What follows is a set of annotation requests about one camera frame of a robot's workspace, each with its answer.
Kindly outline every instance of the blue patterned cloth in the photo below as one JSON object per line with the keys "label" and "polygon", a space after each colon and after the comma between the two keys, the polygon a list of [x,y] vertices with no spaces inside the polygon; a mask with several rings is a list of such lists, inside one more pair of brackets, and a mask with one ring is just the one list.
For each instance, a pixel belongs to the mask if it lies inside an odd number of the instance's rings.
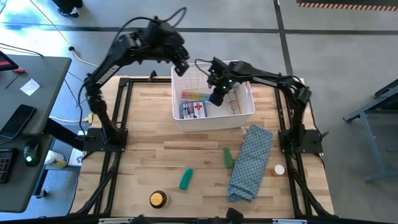
{"label": "blue patterned cloth", "polygon": [[251,202],[257,195],[272,146],[272,133],[252,124],[246,131],[241,152],[235,162],[228,187],[228,201],[246,199]]}

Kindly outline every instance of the concrete floor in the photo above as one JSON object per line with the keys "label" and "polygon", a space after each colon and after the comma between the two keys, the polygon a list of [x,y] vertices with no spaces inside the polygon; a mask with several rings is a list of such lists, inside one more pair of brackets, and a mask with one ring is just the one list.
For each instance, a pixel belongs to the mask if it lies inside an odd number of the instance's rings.
{"label": "concrete floor", "polygon": [[[229,28],[183,32],[185,46],[192,59],[210,59],[213,56],[223,60],[239,59],[264,70],[286,73],[286,55],[282,53],[280,36],[275,32],[278,24],[273,0],[204,0],[200,3],[118,0],[117,4],[113,1],[84,0],[85,7],[79,10],[81,17],[78,19],[60,17],[49,0],[35,2],[61,30],[66,30],[62,31],[63,34],[79,54],[95,64],[101,63],[117,27],[126,20],[134,16],[167,17],[177,8],[187,6],[187,16],[179,27]],[[299,8],[294,2],[280,1],[286,29],[398,30],[398,12],[309,9]],[[84,78],[87,72],[95,69],[75,60],[67,50],[67,43],[29,1],[9,0],[0,14],[0,22],[2,43],[36,50],[44,55],[71,57],[70,72],[79,78]],[[145,26],[145,23],[138,22],[131,26]],[[90,27],[98,31],[82,31]],[[363,176],[374,173],[376,165],[363,128],[359,122],[348,125],[341,119],[398,77],[397,36],[379,34],[288,34],[286,38],[294,75],[304,78],[313,91],[312,104],[317,125],[321,131],[330,132],[323,141],[323,148],[326,176],[336,214],[344,218],[398,223],[398,178],[364,183]],[[159,75],[170,73],[170,65],[144,62],[141,66],[124,67],[118,75],[149,75],[153,69]],[[67,75],[67,81],[77,94],[81,81],[71,75]],[[83,109],[84,115],[87,115],[89,110],[86,104]],[[66,85],[62,86],[52,115],[78,119],[78,113]],[[391,159],[396,156],[397,153],[386,155],[390,161],[396,161]],[[54,195],[68,194],[68,198],[72,198],[73,184],[65,184],[67,189],[50,184],[54,180],[66,183],[72,179],[67,174],[51,175],[46,184],[54,188]],[[63,215],[69,206],[70,200],[55,196],[32,199],[25,213],[0,213],[0,220]]]}

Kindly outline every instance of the desk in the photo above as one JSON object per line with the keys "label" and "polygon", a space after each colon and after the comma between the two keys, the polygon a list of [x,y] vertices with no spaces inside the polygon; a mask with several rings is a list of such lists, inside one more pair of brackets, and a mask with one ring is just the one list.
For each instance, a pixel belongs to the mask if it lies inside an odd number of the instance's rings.
{"label": "desk", "polygon": [[[112,114],[118,80],[114,77],[102,88],[109,114]],[[275,165],[285,166],[277,137],[280,128],[274,89],[252,85],[252,93],[256,112],[245,126],[257,124],[272,131],[273,147],[256,200],[228,203],[231,170],[224,166],[223,148],[230,148],[235,159],[244,139],[243,131],[234,128],[183,133],[172,117],[171,84],[134,84],[127,119],[129,136],[121,156],[111,216],[225,217],[227,209],[233,207],[246,218],[294,217],[287,175],[271,175]],[[310,110],[305,113],[305,124],[307,128],[312,127]],[[100,126],[98,119],[93,126]],[[96,152],[84,160],[72,212],[81,208],[97,187],[103,156],[104,153]],[[302,157],[308,187],[324,208],[333,213],[321,161],[310,154]],[[186,167],[194,171],[188,190],[183,191],[178,185]],[[149,196],[155,190],[164,190],[170,195],[167,208],[156,210],[149,205]]]}
{"label": "desk", "polygon": [[[33,189],[43,168],[44,160],[52,143],[49,134],[43,134],[48,124],[56,125],[49,120],[51,109],[61,89],[65,75],[71,63],[70,58],[62,57],[38,57],[26,55],[7,55],[20,67],[26,70],[26,74],[20,75],[8,89],[5,89],[7,82],[11,79],[13,72],[0,72],[0,127],[2,128],[13,112],[20,104],[27,104],[36,108],[36,113],[23,130],[21,137],[24,139],[5,144],[2,148],[17,148],[18,155],[14,167],[11,170],[9,182],[0,184],[0,211],[2,212],[23,212],[29,203]],[[33,78],[40,88],[28,96],[19,88]],[[23,148],[29,138],[26,136],[40,137],[40,150],[42,158],[35,167],[27,167],[23,158]],[[0,137],[0,144],[10,139]]]}

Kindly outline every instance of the wooden table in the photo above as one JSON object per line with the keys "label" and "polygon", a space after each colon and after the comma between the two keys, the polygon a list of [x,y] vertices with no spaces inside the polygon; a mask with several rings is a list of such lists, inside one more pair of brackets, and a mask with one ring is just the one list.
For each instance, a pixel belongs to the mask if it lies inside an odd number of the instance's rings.
{"label": "wooden table", "polygon": [[[102,88],[110,116],[118,82],[119,77],[114,77]],[[171,84],[134,84],[127,122],[129,137],[126,150],[122,153],[112,216],[225,217],[227,209],[233,207],[246,218],[294,217],[287,174],[283,177],[271,174],[277,164],[286,167],[277,137],[280,128],[274,89],[252,85],[252,94],[256,112],[244,126],[257,124],[273,132],[271,156],[255,201],[228,203],[226,196],[231,170],[224,166],[223,148],[230,148],[232,157],[237,158],[244,139],[243,130],[234,128],[183,133],[172,117]],[[304,123],[307,128],[313,126],[309,109],[305,112]],[[93,126],[100,127],[101,124],[96,119]],[[104,153],[96,152],[84,160],[72,212],[81,208],[97,187],[103,156]],[[324,208],[333,213],[320,159],[312,154],[303,154],[302,157],[308,187]],[[194,174],[185,191],[180,190],[178,185],[187,167],[192,167]],[[153,209],[149,205],[149,196],[155,190],[164,190],[169,194],[167,208]],[[105,192],[103,202],[108,196],[107,189]],[[304,211],[301,193],[298,194],[300,207]]]}

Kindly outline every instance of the white bin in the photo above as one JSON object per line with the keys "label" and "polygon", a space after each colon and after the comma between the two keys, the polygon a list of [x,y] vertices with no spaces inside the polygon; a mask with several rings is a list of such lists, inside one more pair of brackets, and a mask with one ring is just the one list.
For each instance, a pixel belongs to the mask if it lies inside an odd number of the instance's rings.
{"label": "white bin", "polygon": [[[198,63],[198,66],[207,72],[210,63]],[[200,92],[210,94],[214,87],[208,88],[207,76],[196,68],[195,64],[190,64],[190,68],[182,77],[174,72],[172,67],[172,106],[173,117],[178,126],[184,132],[205,131],[225,128],[239,128],[254,113],[254,102],[248,82],[242,85],[236,84],[233,90],[239,103],[241,114],[231,114],[226,108],[230,108],[224,99],[220,107],[212,103],[206,103],[208,117],[195,119],[180,118],[180,104],[182,91]]]}

